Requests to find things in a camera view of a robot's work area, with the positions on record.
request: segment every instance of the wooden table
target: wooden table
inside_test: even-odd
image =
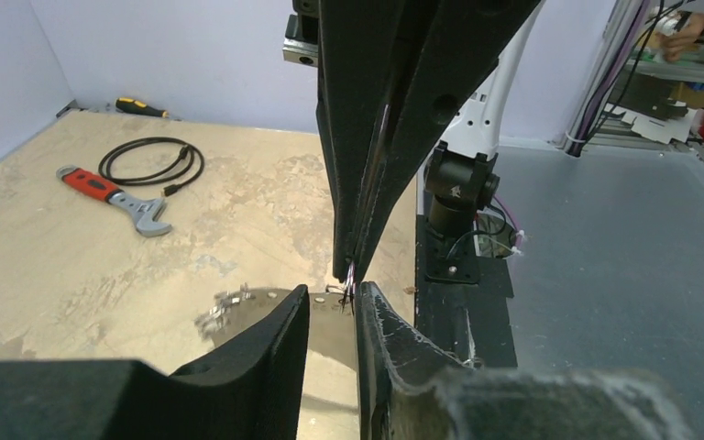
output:
[[[136,138],[184,139],[207,158],[169,198],[174,230],[144,238],[114,207],[56,177]],[[172,145],[128,153],[115,173],[168,164]],[[127,189],[154,198],[160,186]],[[413,319],[413,186],[396,206],[367,279]],[[317,136],[77,112],[0,163],[0,359],[140,358],[166,373],[214,347],[193,323],[214,295],[321,292],[331,276],[333,208]],[[300,438],[358,438],[353,325],[336,301],[313,302]]]

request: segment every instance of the black wire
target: black wire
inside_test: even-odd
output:
[[[509,224],[509,219],[508,219],[508,217],[506,216],[506,213],[505,213],[502,209],[498,208],[497,206],[490,205],[490,206],[488,206],[488,208],[489,208],[491,211],[494,211],[495,213],[498,213],[501,217],[503,217],[503,223],[500,225],[500,229],[499,229],[498,231],[496,231],[496,232],[485,231],[485,230],[482,230],[482,229],[476,229],[476,230],[473,230],[473,231],[468,231],[468,232],[466,232],[465,234],[463,234],[462,236],[460,236],[460,238],[458,238],[457,240],[455,240],[455,244],[453,244],[452,247],[449,248],[449,252],[446,253],[446,259],[447,259],[447,260],[452,259],[452,258],[455,256],[455,254],[457,253],[457,250],[460,248],[460,245],[461,245],[465,240],[467,240],[467,239],[469,239],[469,238],[471,238],[471,237],[476,237],[476,236],[491,236],[491,237],[495,237],[495,236],[500,235],[503,231],[506,230],[506,226]]]
[[[180,154],[177,156],[171,165],[163,170],[152,173],[149,176],[143,177],[115,177],[112,175],[112,164],[117,158],[129,152],[132,149],[138,149],[152,144],[178,144],[181,145]],[[163,195],[166,197],[176,193],[181,188],[195,182],[204,172],[204,155],[201,154],[196,146],[191,145],[176,137],[143,137],[142,139],[131,140],[123,145],[119,145],[106,153],[101,162],[98,163],[98,173],[109,181],[123,186],[147,186],[156,185],[158,183],[171,182],[185,175],[195,163],[196,156],[198,157],[198,170],[190,179],[181,183],[174,183],[163,188]],[[175,170],[182,162],[184,167],[180,170]]]
[[[672,5],[672,6],[668,7],[668,8],[665,8],[665,0],[660,0],[660,12],[659,12],[656,16],[654,16],[654,17],[649,18],[648,20],[646,20],[646,22],[645,22],[646,24],[652,23],[652,25],[647,29],[646,33],[642,34],[642,35],[638,38],[638,41],[636,41],[636,44],[638,44],[638,43],[641,42],[641,39],[643,39],[644,36],[646,37],[646,41],[645,41],[645,42],[643,43],[643,45],[641,46],[641,49],[638,51],[638,55],[636,56],[635,63],[634,63],[634,65],[632,66],[631,71],[630,71],[630,76],[629,76],[628,79],[627,79],[627,83],[626,83],[626,84],[624,85],[624,87],[622,88],[622,92],[621,92],[621,94],[620,94],[620,96],[619,96],[619,99],[617,99],[616,104],[613,105],[613,107],[611,108],[611,110],[610,110],[609,112],[605,112],[602,108],[599,108],[599,109],[598,109],[598,111],[603,114],[603,115],[601,116],[601,118],[599,118],[598,123],[596,123],[596,124],[593,126],[593,128],[592,128],[589,132],[587,132],[587,133],[577,133],[577,134],[578,134],[577,137],[578,137],[578,138],[583,138],[584,141],[583,141],[583,142],[574,142],[574,144],[571,146],[571,148],[568,149],[568,154],[570,154],[570,155],[572,155],[572,156],[579,156],[579,155],[581,154],[582,149],[584,149],[584,145],[586,145],[588,142],[590,142],[590,141],[592,140],[592,138],[594,138],[595,135],[598,134],[598,132],[600,131],[600,128],[603,127],[603,124],[605,124],[605,123],[609,120],[609,118],[611,117],[611,113],[612,113],[614,110],[616,110],[616,108],[617,108],[617,107],[619,106],[619,104],[622,102],[622,98],[624,98],[625,94],[627,93],[628,88],[630,87],[630,84],[631,84],[631,81],[632,81],[632,78],[633,78],[633,74],[635,73],[635,70],[638,68],[638,64],[641,62],[641,59],[642,59],[642,57],[643,57],[643,55],[644,55],[645,48],[646,48],[646,44],[649,42],[649,39],[650,39],[650,38],[653,36],[653,34],[655,33],[655,28],[656,28],[656,26],[657,26],[657,22],[659,22],[660,19],[662,19],[662,17],[667,17],[668,14],[670,14],[671,12],[673,12],[673,11],[679,9],[681,6],[686,5],[686,4],[688,4],[688,3],[692,3],[692,2],[694,2],[694,1],[695,1],[695,0],[686,0],[686,1],[682,1],[682,2],[676,3],[675,5]],[[623,71],[624,71],[624,68],[620,69],[620,71],[618,71],[618,72],[616,73],[616,75],[615,75],[615,77],[614,77],[614,81],[612,82],[612,84],[616,83],[616,82],[619,80],[619,77],[622,75],[622,72],[623,72]],[[609,71],[606,72],[606,74],[603,76],[603,78],[601,79],[601,81],[600,81],[599,84],[603,84],[603,83],[606,82],[606,79],[608,78],[609,73],[611,73],[611,70],[609,70]],[[596,97],[596,95],[598,94],[598,92],[600,92],[600,87],[598,87],[597,89],[595,89],[595,92],[594,92],[594,93],[590,96],[590,98],[589,98],[589,102],[592,102],[592,100],[595,99],[595,97]],[[589,111],[589,106],[588,106],[587,109],[585,109],[585,112],[584,112],[584,115],[583,115],[582,118],[581,118],[581,121],[586,121],[586,120],[587,120],[588,111]]]

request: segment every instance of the screwdriver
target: screwdriver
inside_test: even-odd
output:
[[[131,115],[169,117],[169,112],[159,110],[133,98],[117,98],[115,107],[117,107],[117,110]]]

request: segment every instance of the purple wire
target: purple wire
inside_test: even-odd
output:
[[[511,225],[514,226],[514,230],[516,232],[517,238],[514,240],[514,246],[517,248],[522,244],[522,237],[520,236],[520,224],[517,223],[517,220],[514,218],[514,215],[512,214],[511,211],[509,211],[509,208],[506,207],[503,202],[501,202],[501,199],[498,198],[497,195],[492,196],[492,200],[495,201],[498,206],[500,206],[500,209],[506,214],[507,217],[509,217],[509,221],[511,222]]]
[[[606,75],[606,80],[598,86],[599,90],[603,90],[603,93],[597,93],[597,95],[592,99],[592,101],[587,104],[587,109],[592,109],[592,112],[586,113],[588,117],[586,117],[585,120],[582,121],[581,127],[577,132],[577,136],[585,136],[585,130],[589,128],[591,122],[594,121],[595,115],[600,109],[600,103],[603,101],[603,98],[606,96],[606,93],[613,85],[617,73],[621,71],[624,67],[624,63],[627,61],[630,51],[633,50],[633,42],[635,41],[635,30],[639,28],[644,22],[644,18],[646,17],[649,11],[649,5],[651,4],[651,2],[652,0],[643,0],[641,2],[641,7],[638,9],[638,14],[635,16],[635,19],[632,22],[630,32],[627,34],[627,37],[621,44],[619,56],[614,61],[614,64],[611,65],[609,74]]]

